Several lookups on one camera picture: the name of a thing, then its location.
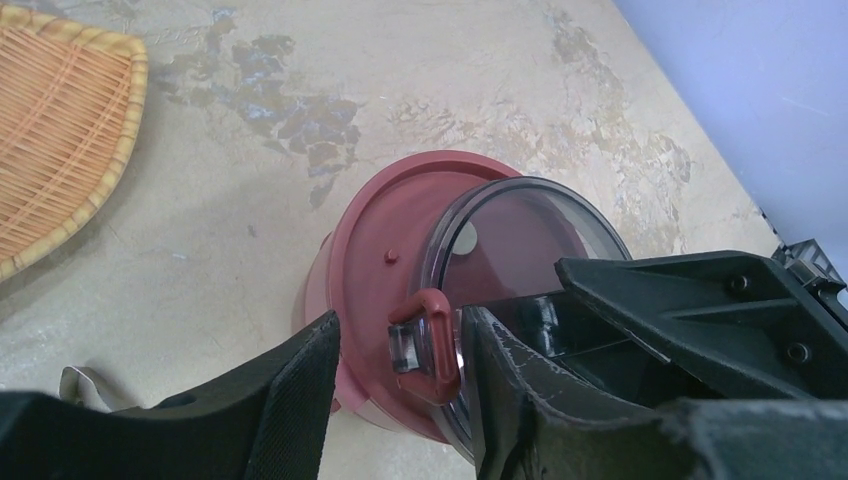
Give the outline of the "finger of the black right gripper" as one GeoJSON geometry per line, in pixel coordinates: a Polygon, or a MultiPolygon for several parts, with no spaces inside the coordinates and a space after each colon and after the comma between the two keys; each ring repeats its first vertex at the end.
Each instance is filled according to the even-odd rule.
{"type": "Polygon", "coordinates": [[[844,316],[772,259],[562,258],[555,270],[565,294],[725,398],[847,396],[844,316]]]}

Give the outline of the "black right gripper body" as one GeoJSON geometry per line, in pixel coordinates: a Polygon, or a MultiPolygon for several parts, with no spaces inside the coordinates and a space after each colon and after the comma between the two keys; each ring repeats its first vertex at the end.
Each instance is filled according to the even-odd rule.
{"type": "Polygon", "coordinates": [[[839,295],[847,292],[847,284],[816,240],[781,244],[771,258],[789,271],[841,325],[847,324],[847,309],[839,300],[839,295]]]}

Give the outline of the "steel food tongs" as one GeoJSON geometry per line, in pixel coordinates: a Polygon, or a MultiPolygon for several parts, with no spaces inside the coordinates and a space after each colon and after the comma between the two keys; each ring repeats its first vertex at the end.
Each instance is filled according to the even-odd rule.
{"type": "Polygon", "coordinates": [[[58,397],[75,406],[107,413],[139,405],[96,370],[85,366],[66,366],[62,369],[58,397]]]}

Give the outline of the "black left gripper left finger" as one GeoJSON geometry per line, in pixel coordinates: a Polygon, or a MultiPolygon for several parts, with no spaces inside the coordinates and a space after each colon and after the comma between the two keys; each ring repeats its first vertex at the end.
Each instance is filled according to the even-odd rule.
{"type": "Polygon", "coordinates": [[[1,396],[5,479],[314,479],[340,323],[327,312],[258,357],[151,408],[104,413],[1,396]]]}

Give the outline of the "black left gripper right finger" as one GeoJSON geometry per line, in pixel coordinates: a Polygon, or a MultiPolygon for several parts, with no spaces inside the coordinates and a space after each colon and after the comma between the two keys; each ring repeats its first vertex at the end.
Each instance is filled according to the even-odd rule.
{"type": "Polygon", "coordinates": [[[618,406],[532,350],[488,309],[461,339],[480,479],[843,479],[843,401],[677,400],[618,406]]]}

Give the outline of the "dark red round lid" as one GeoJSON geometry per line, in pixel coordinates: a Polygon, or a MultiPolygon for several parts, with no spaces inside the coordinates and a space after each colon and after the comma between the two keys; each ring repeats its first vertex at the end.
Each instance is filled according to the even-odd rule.
{"type": "Polygon", "coordinates": [[[397,385],[389,315],[410,296],[421,250],[447,207],[468,190],[518,174],[480,154],[430,151],[383,168],[354,196],[322,244],[305,294],[308,309],[339,317],[342,409],[387,430],[445,440],[429,405],[397,385]]]}

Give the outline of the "glass lid with red clasp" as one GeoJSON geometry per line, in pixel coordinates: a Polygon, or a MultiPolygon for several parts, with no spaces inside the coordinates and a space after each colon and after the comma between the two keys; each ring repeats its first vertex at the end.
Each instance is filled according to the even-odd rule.
{"type": "Polygon", "coordinates": [[[588,311],[553,298],[564,258],[627,260],[610,222],[585,198],[551,180],[511,177],[473,188],[433,226],[408,298],[390,316],[392,367],[423,400],[447,441],[473,456],[472,406],[461,344],[461,310],[488,308],[543,356],[564,360],[622,336],[588,311]]]}

